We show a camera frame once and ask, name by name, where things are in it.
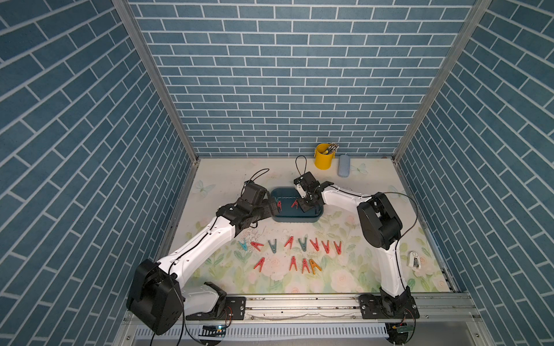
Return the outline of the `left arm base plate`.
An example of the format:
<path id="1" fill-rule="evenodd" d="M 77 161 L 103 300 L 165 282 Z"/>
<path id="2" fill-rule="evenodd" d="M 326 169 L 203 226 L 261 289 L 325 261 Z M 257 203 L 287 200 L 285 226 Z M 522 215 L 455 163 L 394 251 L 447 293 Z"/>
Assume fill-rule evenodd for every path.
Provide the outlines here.
<path id="1" fill-rule="evenodd" d="M 187 321 L 216 321 L 226 318 L 232 321 L 242 321 L 246 310 L 245 296 L 228 296 L 225 301 L 219 301 L 210 312 L 198 312 L 188 314 Z"/>

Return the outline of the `dark teal storage box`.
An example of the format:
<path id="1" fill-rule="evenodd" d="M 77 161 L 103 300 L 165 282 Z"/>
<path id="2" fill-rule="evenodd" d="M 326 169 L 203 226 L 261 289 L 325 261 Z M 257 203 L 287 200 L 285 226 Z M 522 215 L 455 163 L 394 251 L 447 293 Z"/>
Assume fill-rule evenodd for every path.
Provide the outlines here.
<path id="1" fill-rule="evenodd" d="M 272 217 L 275 222 L 314 223 L 317 222 L 323 215 L 323 208 L 315 208 L 308 212 L 303 212 L 300 207 L 298 209 L 292 208 L 291 205 L 300 197 L 294 187 L 276 187 L 271 190 L 271 196 L 275 197 L 278 201 L 281 201 L 282 204 L 281 213 Z"/>

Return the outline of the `red clothespin row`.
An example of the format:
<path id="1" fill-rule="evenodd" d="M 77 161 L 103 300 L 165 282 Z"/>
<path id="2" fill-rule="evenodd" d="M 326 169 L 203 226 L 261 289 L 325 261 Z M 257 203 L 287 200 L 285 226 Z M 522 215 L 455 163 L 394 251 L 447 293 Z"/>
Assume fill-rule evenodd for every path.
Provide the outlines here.
<path id="1" fill-rule="evenodd" d="M 265 263 L 265 258 L 262 257 L 257 263 L 256 265 L 254 266 L 254 270 L 258 270 L 258 272 L 261 272 L 262 269 L 263 269 L 263 266 L 264 266 L 264 263 Z"/>
<path id="2" fill-rule="evenodd" d="M 302 273 L 311 273 L 309 262 L 306 258 L 302 260 Z"/>
<path id="3" fill-rule="evenodd" d="M 293 270 L 298 271 L 297 260 L 295 256 L 291 257 L 290 266 L 289 266 L 289 271 L 293 271 Z"/>

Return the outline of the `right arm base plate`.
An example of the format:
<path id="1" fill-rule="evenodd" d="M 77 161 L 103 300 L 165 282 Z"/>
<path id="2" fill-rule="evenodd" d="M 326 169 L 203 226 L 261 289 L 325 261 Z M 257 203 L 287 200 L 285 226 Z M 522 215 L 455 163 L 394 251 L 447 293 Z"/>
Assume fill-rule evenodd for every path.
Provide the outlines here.
<path id="1" fill-rule="evenodd" d="M 363 319 L 419 319 L 414 297 L 403 294 L 392 297 L 387 294 L 362 294 L 358 297 Z"/>

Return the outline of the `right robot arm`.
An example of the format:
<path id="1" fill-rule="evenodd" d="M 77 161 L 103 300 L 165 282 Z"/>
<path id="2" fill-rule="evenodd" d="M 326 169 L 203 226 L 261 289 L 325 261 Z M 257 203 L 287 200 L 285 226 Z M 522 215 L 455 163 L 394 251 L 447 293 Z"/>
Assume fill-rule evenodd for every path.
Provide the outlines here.
<path id="1" fill-rule="evenodd" d="M 383 294 L 396 298 L 404 294 L 400 260 L 395 248 L 401 239 L 402 221 L 385 193 L 363 195 L 331 182 L 320 183 L 311 172 L 294 180 L 300 195 L 298 203 L 304 212 L 316 207 L 335 206 L 356 212 L 363 237 L 377 249 Z"/>

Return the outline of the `orange clothespin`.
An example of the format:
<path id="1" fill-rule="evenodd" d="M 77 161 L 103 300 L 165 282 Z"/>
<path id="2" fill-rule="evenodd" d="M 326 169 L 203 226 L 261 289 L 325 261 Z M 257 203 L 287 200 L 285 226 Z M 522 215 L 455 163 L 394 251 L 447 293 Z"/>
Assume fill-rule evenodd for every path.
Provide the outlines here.
<path id="1" fill-rule="evenodd" d="M 315 275 L 317 272 L 322 271 L 322 268 L 320 267 L 320 265 L 318 265 L 317 262 L 315 262 L 313 259 L 309 260 L 309 264 L 310 264 L 310 269 L 312 271 L 312 274 Z"/>

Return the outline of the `dark teal clothespin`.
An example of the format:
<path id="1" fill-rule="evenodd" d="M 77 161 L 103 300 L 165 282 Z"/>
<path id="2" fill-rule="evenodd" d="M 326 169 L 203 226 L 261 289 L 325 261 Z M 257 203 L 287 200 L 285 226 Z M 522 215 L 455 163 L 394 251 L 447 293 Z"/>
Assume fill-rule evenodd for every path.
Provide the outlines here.
<path id="1" fill-rule="evenodd" d="M 304 238 L 298 238 L 298 242 L 303 252 L 307 252 L 307 241 L 308 238 L 306 236 Z"/>

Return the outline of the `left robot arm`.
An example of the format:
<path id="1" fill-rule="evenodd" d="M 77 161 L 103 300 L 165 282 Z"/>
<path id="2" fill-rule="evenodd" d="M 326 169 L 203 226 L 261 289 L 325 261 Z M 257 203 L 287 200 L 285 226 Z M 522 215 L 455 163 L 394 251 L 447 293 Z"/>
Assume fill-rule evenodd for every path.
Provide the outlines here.
<path id="1" fill-rule="evenodd" d="M 206 282 L 185 287 L 194 272 L 220 247 L 241 231 L 278 214 L 275 198 L 252 180 L 245 182 L 240 197 L 218 209 L 215 217 L 196 236 L 167 256 L 143 261 L 136 269 L 128 294 L 127 309 L 155 335 L 166 333 L 181 317 L 206 314 L 222 317 L 227 294 Z"/>

